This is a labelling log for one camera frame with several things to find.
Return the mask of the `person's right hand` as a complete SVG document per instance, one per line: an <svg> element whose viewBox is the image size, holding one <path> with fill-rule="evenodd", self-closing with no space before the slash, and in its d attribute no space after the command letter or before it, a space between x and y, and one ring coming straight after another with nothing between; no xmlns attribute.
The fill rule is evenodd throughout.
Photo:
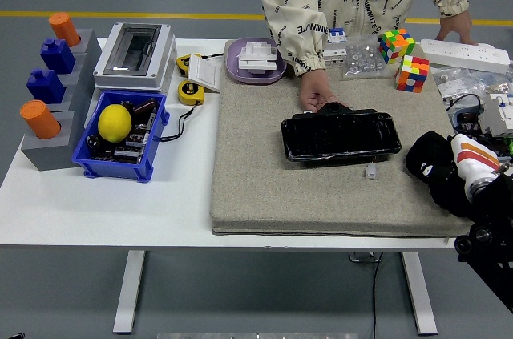
<svg viewBox="0 0 513 339"><path fill-rule="evenodd" d="M331 90L324 69L308 71L301 76L299 102L304 111L317 112L326 103L343 103Z"/></svg>

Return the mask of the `person's left hand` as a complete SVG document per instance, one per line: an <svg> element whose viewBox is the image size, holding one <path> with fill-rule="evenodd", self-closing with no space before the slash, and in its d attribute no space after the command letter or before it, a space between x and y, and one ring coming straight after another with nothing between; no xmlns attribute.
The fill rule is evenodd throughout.
<svg viewBox="0 0 513 339"><path fill-rule="evenodd" d="M472 20L469 10L450 17L441 17L439 19L440 29L436 36L437 41L444 41L451 32L458 34L459 42L467 45L477 45L471 38Z"/></svg>

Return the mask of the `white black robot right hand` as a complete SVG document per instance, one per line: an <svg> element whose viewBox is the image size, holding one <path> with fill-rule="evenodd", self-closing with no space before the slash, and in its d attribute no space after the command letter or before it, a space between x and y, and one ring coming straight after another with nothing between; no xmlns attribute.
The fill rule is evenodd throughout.
<svg viewBox="0 0 513 339"><path fill-rule="evenodd" d="M410 149L410 157L412 173L446 208L454 202L473 203L500 168L493 151L463 134L446 138L427 132Z"/></svg>

